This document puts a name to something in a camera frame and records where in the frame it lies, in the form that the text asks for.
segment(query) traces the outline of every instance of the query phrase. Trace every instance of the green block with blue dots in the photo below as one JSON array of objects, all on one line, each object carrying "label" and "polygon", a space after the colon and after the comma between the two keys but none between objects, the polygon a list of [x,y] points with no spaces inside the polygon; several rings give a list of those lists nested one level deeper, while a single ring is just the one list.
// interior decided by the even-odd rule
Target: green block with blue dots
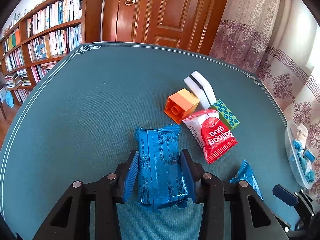
[{"label": "green block with blue dots", "polygon": [[236,128],[240,123],[230,109],[222,102],[222,100],[218,99],[217,102],[214,103],[210,108],[217,109],[219,111],[219,119],[223,121],[223,123],[229,127],[230,130]]}]

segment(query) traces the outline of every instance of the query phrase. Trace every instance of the wooden door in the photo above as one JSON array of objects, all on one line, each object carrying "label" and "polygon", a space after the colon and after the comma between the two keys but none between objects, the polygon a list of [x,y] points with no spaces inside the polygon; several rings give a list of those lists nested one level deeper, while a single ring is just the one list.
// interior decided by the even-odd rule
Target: wooden door
[{"label": "wooden door", "polygon": [[227,0],[119,1],[116,41],[157,44],[208,55]]}]

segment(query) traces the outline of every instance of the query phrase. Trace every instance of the row of books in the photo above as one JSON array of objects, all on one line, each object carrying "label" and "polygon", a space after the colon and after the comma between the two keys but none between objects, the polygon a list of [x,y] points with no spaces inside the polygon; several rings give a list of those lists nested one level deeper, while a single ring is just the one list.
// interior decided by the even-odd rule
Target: row of books
[{"label": "row of books", "polygon": [[21,48],[17,48],[12,53],[5,56],[4,60],[8,71],[24,65]]},{"label": "row of books", "polygon": [[22,86],[30,86],[31,85],[26,68],[18,70],[17,75],[18,75],[18,77],[20,77],[20,79],[22,81],[22,84],[21,84]]},{"label": "row of books", "polygon": [[46,29],[81,17],[82,0],[57,1],[27,20],[27,37],[30,38]]},{"label": "row of books", "polygon": [[30,94],[30,91],[28,89],[17,89],[17,90],[14,90],[14,93],[18,99],[19,102],[24,102],[28,95]]},{"label": "row of books", "polygon": [[18,76],[16,72],[8,74],[5,76],[5,85],[7,88],[15,88],[21,85],[21,78]]},{"label": "row of books", "polygon": [[56,65],[56,63],[56,61],[53,61],[31,66],[32,74],[35,78],[35,81],[38,83],[44,77],[44,75],[46,75],[48,71]]},{"label": "row of books", "polygon": [[81,24],[32,40],[28,50],[32,61],[49,58],[53,55],[69,53],[82,44]]},{"label": "row of books", "polygon": [[17,28],[10,36],[2,43],[4,52],[8,52],[10,49],[14,48],[21,43],[20,30]]}]

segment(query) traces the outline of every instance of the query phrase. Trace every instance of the white eraser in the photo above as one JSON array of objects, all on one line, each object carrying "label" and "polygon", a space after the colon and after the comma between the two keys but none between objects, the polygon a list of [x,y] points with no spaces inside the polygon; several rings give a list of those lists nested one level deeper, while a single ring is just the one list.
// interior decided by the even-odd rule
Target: white eraser
[{"label": "white eraser", "polygon": [[184,82],[200,100],[204,109],[208,109],[217,102],[212,86],[198,71],[194,71],[190,76],[186,77]]}]

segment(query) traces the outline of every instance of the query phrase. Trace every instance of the metal screw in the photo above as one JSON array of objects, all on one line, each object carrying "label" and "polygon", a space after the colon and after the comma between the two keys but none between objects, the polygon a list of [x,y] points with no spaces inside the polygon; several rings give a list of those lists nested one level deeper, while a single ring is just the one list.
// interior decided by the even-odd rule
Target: metal screw
[{"label": "metal screw", "polygon": [[203,177],[204,177],[205,179],[212,179],[212,174],[206,172],[205,174],[203,174]]},{"label": "metal screw", "polygon": [[81,181],[75,181],[74,183],[72,183],[73,187],[80,187],[81,186]]},{"label": "metal screw", "polygon": [[107,178],[108,179],[115,179],[117,177],[117,175],[115,173],[109,173]]},{"label": "metal screw", "polygon": [[239,185],[240,185],[241,187],[247,187],[247,186],[248,186],[248,183],[247,183],[245,180],[241,180],[241,181],[239,182]]}]

